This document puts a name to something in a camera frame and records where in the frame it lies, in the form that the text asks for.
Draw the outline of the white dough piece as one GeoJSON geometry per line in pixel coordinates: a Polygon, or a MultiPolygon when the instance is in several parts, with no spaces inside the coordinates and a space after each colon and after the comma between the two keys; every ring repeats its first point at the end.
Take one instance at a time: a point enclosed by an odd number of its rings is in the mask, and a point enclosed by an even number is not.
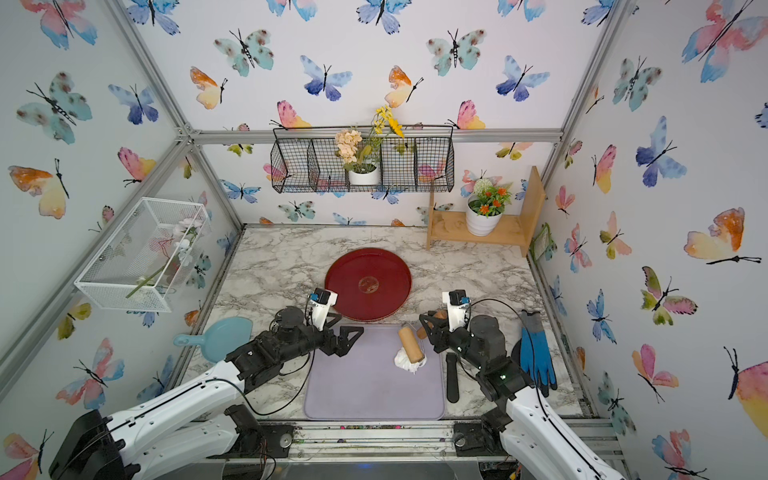
{"type": "Polygon", "coordinates": [[[412,362],[406,350],[401,348],[396,353],[393,362],[397,368],[415,374],[421,367],[426,365],[427,358],[423,357],[417,362],[412,362]]]}

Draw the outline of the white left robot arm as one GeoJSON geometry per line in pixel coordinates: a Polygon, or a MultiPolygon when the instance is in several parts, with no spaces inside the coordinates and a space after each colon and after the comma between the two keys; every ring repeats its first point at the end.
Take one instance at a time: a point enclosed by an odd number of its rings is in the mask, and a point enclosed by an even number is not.
{"type": "Polygon", "coordinates": [[[156,479],[207,457],[258,451],[266,435],[247,396],[279,376],[284,364],[316,350],[343,357],[363,335],[321,329],[286,307],[271,329],[239,346],[198,377],[127,410],[88,412],[74,421],[51,460],[53,479],[156,479]]]}

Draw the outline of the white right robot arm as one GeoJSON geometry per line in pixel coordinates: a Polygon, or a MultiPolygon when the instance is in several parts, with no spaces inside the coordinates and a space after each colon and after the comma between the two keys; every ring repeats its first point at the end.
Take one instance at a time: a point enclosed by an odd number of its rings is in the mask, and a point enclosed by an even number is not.
{"type": "Polygon", "coordinates": [[[458,431],[465,440],[459,453],[481,449],[506,453],[536,479],[622,479],[545,401],[531,377],[506,349],[498,320],[473,318],[451,330],[449,321],[428,311],[419,316],[434,351],[449,351],[477,369],[475,379],[495,407],[483,414],[479,428],[458,431]]]}

